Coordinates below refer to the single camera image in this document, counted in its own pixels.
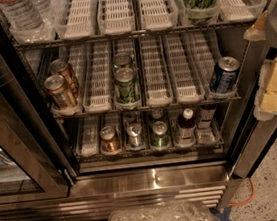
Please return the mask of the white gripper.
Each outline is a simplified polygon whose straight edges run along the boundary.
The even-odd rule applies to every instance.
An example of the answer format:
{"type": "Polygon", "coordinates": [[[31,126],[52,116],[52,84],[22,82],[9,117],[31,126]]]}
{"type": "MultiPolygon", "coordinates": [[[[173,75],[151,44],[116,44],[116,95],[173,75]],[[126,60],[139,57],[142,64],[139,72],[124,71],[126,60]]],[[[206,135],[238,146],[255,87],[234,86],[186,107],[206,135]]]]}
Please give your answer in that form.
{"type": "MultiPolygon", "coordinates": [[[[253,25],[243,34],[247,41],[265,41],[277,48],[277,0],[272,0],[268,10],[261,13],[253,25]]],[[[259,90],[254,100],[254,117],[269,121],[277,116],[277,57],[265,60],[261,67],[259,90]]]]}

